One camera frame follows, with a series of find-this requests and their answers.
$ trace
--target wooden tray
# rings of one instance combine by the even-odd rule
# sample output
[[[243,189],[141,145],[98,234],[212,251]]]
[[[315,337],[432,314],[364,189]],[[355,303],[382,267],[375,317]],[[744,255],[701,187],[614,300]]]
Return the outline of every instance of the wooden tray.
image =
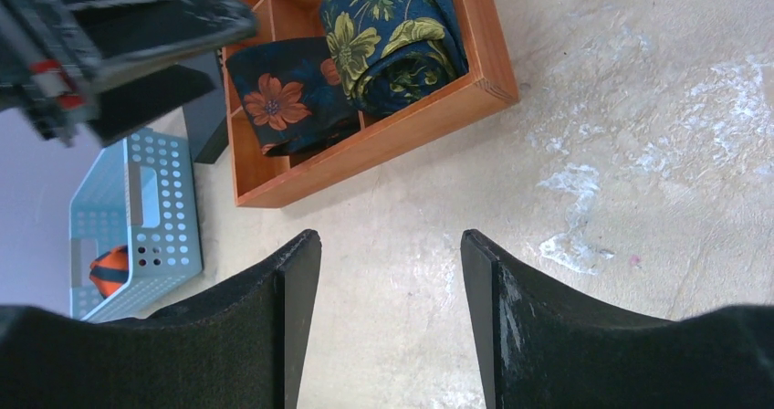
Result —
[[[260,22],[237,50],[293,37],[323,36],[321,0],[242,0]],[[518,88],[494,0],[454,0],[470,72],[392,116],[361,115],[361,131],[316,155],[267,158],[225,75],[228,139],[237,206],[278,208],[457,131],[518,101]]]

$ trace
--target basket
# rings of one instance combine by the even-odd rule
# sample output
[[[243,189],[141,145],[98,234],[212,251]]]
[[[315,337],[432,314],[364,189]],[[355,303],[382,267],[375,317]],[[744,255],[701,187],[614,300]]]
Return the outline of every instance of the basket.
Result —
[[[73,318],[131,316],[202,271],[188,142],[149,129],[104,149],[70,203]],[[129,279],[103,299],[89,264],[129,248]]]

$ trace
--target concrete floor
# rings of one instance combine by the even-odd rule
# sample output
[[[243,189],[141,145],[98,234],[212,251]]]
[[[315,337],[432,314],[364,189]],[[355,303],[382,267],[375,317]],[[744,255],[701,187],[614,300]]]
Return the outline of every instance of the concrete floor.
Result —
[[[658,317],[774,303],[774,0],[496,1],[516,107],[282,210],[196,167],[206,269],[164,303],[322,236],[300,408],[484,407],[467,228]]]

